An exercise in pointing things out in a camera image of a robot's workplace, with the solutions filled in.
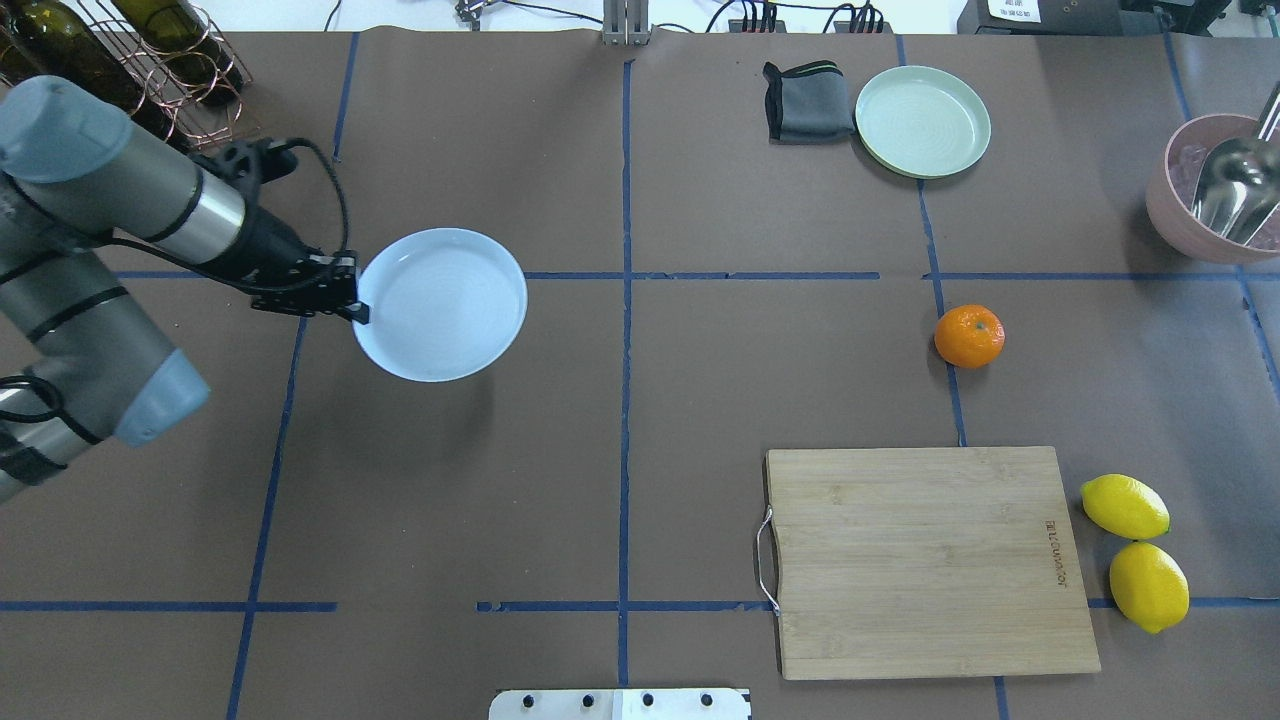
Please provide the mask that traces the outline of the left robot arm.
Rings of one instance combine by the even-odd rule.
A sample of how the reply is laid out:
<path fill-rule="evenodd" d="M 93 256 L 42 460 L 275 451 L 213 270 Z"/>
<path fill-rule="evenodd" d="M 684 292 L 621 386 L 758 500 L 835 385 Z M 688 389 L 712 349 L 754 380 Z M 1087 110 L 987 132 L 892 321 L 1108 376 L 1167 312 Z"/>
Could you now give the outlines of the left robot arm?
<path fill-rule="evenodd" d="M 3 315 L 38 357 L 3 378 L 3 498 L 41 486 L 95 445 L 140 447 L 210 389 L 102 260 L 137 249 L 251 299 L 256 310 L 365 325 L 358 258 L 306 245 L 264 208 L 306 138 L 183 154 L 120 108 L 56 76 L 3 99 Z"/>

